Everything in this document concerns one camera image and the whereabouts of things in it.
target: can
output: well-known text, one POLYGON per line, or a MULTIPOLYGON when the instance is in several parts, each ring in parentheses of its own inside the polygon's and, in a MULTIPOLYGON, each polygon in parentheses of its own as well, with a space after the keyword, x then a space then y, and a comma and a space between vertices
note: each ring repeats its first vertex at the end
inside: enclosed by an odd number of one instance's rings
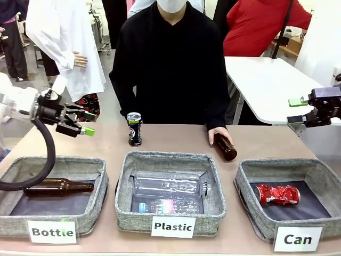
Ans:
POLYGON ((141 114, 137 112, 131 112, 127 115, 127 123, 129 126, 129 145, 132 147, 138 147, 142 144, 141 138, 141 114))
POLYGON ((258 185, 254 192, 260 204, 272 202, 274 204, 295 205, 301 200, 299 190, 290 185, 281 187, 258 185))

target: brown bottle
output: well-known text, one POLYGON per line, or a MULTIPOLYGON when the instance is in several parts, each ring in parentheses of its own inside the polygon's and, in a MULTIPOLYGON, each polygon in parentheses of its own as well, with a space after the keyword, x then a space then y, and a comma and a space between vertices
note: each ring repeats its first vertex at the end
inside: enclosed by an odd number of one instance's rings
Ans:
POLYGON ((232 161, 237 157, 236 149, 222 135, 214 135, 214 145, 221 150, 226 161, 232 161))
POLYGON ((68 196, 93 190, 94 185, 91 183, 74 182, 68 179, 45 179, 33 187, 24 189, 24 193, 29 197, 68 196))

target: person in red jacket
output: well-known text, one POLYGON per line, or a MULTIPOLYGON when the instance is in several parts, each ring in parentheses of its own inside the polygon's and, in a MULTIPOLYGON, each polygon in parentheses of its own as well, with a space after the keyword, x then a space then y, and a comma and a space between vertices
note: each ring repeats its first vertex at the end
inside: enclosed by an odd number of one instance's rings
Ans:
MULTIPOLYGON (((259 57, 281 31, 290 0, 238 0, 226 19, 230 31, 224 40, 225 56, 259 57)), ((288 26, 308 29, 312 15, 294 0, 288 26)), ((239 92, 229 79, 231 102, 225 115, 232 124, 239 92)), ((262 125, 244 104, 239 125, 262 125)))

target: label sign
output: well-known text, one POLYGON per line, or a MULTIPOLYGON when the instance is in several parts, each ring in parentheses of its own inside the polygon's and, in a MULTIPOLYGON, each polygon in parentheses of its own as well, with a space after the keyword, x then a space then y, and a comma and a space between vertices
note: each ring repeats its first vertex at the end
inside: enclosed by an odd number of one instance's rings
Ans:
POLYGON ((154 216, 151 235, 192 238, 195 225, 195 218, 154 216))
POLYGON ((323 227, 278 227, 275 252, 316 251, 323 227))
POLYGON ((76 225, 73 221, 34 221, 28 220, 32 243, 76 244, 76 225))

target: red jacket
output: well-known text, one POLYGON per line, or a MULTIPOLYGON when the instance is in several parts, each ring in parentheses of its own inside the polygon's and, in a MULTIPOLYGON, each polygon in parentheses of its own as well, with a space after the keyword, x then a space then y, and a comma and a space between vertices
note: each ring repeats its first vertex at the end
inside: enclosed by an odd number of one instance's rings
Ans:
MULTIPOLYGON (((259 57, 281 30, 290 0, 239 0, 227 15, 225 56, 259 57)), ((294 0, 288 26, 308 29, 312 15, 294 0)))

